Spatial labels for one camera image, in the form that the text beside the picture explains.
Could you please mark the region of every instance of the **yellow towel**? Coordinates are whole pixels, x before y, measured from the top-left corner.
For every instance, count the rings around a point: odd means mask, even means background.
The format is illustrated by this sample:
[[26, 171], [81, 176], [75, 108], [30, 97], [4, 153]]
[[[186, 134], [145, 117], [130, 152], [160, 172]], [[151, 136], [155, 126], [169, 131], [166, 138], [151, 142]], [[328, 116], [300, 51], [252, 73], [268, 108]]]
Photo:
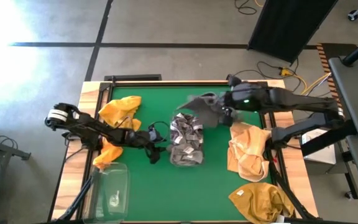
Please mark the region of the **yellow towel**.
[[262, 154], [270, 131], [245, 123], [234, 123], [230, 127], [232, 139], [227, 150], [227, 169], [238, 172], [240, 177], [258, 182], [269, 171], [269, 162]]
[[267, 183], [245, 184], [229, 195], [238, 211], [250, 222], [275, 222], [282, 210], [291, 216], [294, 206], [284, 191]]
[[[112, 100], [99, 111], [99, 115], [114, 128], [119, 126], [119, 128], [138, 130], [142, 123], [138, 119], [133, 119], [133, 117], [141, 101], [140, 96], [128, 96], [121, 100]], [[103, 170], [113, 160], [117, 159], [122, 152], [122, 147], [113, 146], [106, 138], [103, 138], [101, 154], [94, 158], [93, 165]]]

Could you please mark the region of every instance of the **clear plastic container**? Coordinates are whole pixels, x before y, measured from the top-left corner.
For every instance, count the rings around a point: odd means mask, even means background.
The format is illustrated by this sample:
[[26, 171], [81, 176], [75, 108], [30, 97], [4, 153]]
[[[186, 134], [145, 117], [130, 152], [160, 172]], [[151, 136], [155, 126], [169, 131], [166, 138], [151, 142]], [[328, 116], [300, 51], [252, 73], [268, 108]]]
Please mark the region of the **clear plastic container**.
[[129, 171], [125, 164], [113, 162], [95, 177], [88, 195], [85, 224], [120, 223], [127, 216]]

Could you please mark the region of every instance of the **black panel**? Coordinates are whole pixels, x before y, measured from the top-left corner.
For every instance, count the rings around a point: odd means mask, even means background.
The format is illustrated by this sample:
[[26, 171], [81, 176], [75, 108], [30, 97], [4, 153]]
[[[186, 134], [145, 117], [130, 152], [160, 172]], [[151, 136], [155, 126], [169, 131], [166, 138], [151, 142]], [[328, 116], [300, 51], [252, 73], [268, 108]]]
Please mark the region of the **black panel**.
[[150, 75], [106, 75], [104, 81], [161, 81], [161, 74]]
[[249, 49], [293, 63], [337, 0], [267, 0]]

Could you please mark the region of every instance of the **cable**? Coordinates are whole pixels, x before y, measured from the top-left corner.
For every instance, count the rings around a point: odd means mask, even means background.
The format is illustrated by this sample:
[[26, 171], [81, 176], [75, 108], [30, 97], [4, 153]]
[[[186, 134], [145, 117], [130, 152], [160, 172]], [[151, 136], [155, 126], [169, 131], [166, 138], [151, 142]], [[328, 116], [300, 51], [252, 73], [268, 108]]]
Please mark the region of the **cable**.
[[321, 94], [321, 95], [318, 95], [318, 96], [314, 96], [314, 97], [322, 97], [322, 96], [325, 96], [327, 94], [331, 93], [331, 91], [328, 91], [327, 93], [324, 93], [324, 94]]
[[323, 79], [318, 85], [315, 85], [309, 92], [308, 94], [306, 94], [306, 96], [310, 95], [310, 93], [317, 87], [319, 87], [321, 84], [323, 84], [323, 82], [325, 82], [327, 79], [329, 78], [329, 75], [327, 75], [327, 77], [325, 79]]
[[14, 139], [11, 139], [5, 135], [0, 135], [0, 138], [4, 138], [0, 143], [3, 144], [5, 141], [10, 141], [12, 143], [12, 148], [14, 149], [18, 149], [19, 145], [17, 144], [17, 142]]
[[327, 73], [327, 74], [325, 74], [325, 75], [323, 75], [322, 77], [320, 77], [320, 78], [318, 78], [316, 81], [314, 81], [310, 86], [309, 86], [309, 88], [307, 88], [305, 91], [303, 91], [302, 93], [301, 93], [301, 95], [303, 95], [303, 94], [305, 94], [307, 91], [309, 91], [309, 89], [310, 88], [312, 88], [312, 86], [314, 86], [316, 83], [318, 83], [320, 80], [322, 80], [322, 79], [324, 79], [324, 78], [326, 78], [327, 76], [330, 76], [331, 75], [331, 72], [330, 73]]
[[154, 142], [154, 144], [166, 141], [168, 139], [169, 135], [170, 135], [170, 133], [169, 133], [169, 130], [170, 130], [169, 124], [167, 124], [164, 121], [156, 121], [156, 122], [151, 123], [149, 125], [149, 127], [154, 126], [155, 124], [164, 124], [168, 128], [168, 131], [167, 131], [167, 135], [165, 135], [165, 137], [161, 141]]
[[254, 0], [255, 1], [255, 4], [259, 7], [263, 7], [263, 5], [259, 4], [257, 0]]
[[259, 75], [262, 76], [263, 79], [266, 79], [260, 72], [256, 71], [256, 70], [253, 70], [253, 69], [247, 69], [247, 70], [242, 70], [240, 72], [236, 72], [233, 76], [235, 77], [236, 75], [240, 74], [240, 73], [243, 73], [243, 72], [256, 72], [258, 73]]
[[112, 127], [112, 128], [114, 128], [114, 129], [119, 128], [119, 127], [124, 123], [124, 121], [125, 121], [126, 119], [128, 119], [128, 118], [129, 118], [129, 121], [131, 121], [131, 128], [134, 129], [134, 123], [132, 122], [132, 118], [131, 118], [130, 116], [126, 116], [126, 117], [121, 121], [121, 123], [119, 123], [116, 127]]
[[81, 147], [81, 149], [79, 149], [79, 150], [75, 151], [73, 154], [69, 155], [69, 156], [65, 159], [65, 162], [66, 162], [69, 158], [73, 157], [75, 154], [81, 152], [83, 149], [85, 149], [85, 147]]
[[301, 149], [300, 147], [295, 147], [295, 146], [290, 146], [290, 145], [285, 145], [286, 147], [291, 147], [291, 148], [294, 148], [294, 149]]
[[[240, 6], [237, 6], [237, 1], [238, 1], [238, 0], [234, 0], [234, 6], [236, 7], [236, 9], [237, 9], [241, 14], [243, 14], [243, 15], [248, 15], [248, 16], [256, 14], [257, 11], [256, 11], [255, 8], [249, 7], [249, 6], [245, 6], [245, 5], [249, 2], [249, 0], [246, 0], [246, 1], [245, 1], [244, 3], [242, 3]], [[250, 9], [252, 12], [243, 12], [243, 11], [241, 11], [241, 9]]]
[[300, 81], [302, 81], [303, 82], [303, 84], [304, 84], [304, 89], [303, 89], [303, 91], [308, 87], [308, 84], [306, 83], [306, 81], [302, 78], [302, 77], [300, 77], [299, 75], [297, 75], [297, 74], [295, 74], [294, 73], [294, 75], [293, 75], [294, 77], [297, 77]]
[[265, 75], [265, 74], [262, 72], [262, 69], [261, 69], [261, 67], [260, 67], [260, 64], [264, 64], [264, 65], [266, 65], [266, 66], [268, 66], [268, 67], [270, 67], [270, 68], [276, 68], [276, 69], [279, 69], [279, 70], [282, 70], [282, 69], [283, 69], [282, 67], [269, 65], [269, 64], [266, 63], [266, 62], [259, 61], [259, 62], [256, 63], [256, 67], [257, 67], [258, 70], [254, 70], [254, 69], [241, 70], [241, 71], [239, 71], [239, 72], [236, 72], [233, 76], [237, 76], [238, 74], [243, 73], [243, 72], [255, 72], [255, 73], [258, 73], [263, 79], [269, 78], [269, 79], [274, 79], [274, 80], [284, 80], [284, 79], [286, 79], [286, 78], [295, 77], [295, 78], [298, 79], [298, 84], [297, 84], [297, 86], [295, 87], [295, 89], [292, 90], [292, 92], [295, 92], [295, 91], [298, 89], [298, 87], [301, 85], [301, 83], [303, 83], [304, 86], [305, 86], [303, 90], [305, 90], [305, 89], [307, 88], [307, 83], [306, 83], [306, 81], [305, 81], [302, 77], [300, 77], [299, 75], [296, 74], [296, 70], [297, 70], [298, 67], [299, 67], [299, 60], [298, 60], [298, 59], [296, 59], [296, 67], [295, 67], [295, 70], [291, 70], [291, 69], [289, 69], [289, 68], [286, 68], [288, 71], [292, 72], [292, 75], [285, 76], [285, 77], [280, 77], [280, 78], [275, 78], [275, 77], [270, 77], [270, 76], [268, 76], [268, 75]]

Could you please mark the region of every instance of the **patterned fabric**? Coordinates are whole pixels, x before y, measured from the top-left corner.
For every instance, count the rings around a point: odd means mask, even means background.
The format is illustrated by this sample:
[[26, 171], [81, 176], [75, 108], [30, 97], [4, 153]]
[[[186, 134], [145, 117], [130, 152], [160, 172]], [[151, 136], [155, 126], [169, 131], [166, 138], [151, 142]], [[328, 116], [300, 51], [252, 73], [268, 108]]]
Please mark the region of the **patterned fabric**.
[[171, 122], [170, 162], [178, 166], [201, 164], [203, 154], [203, 125], [190, 114], [178, 113]]

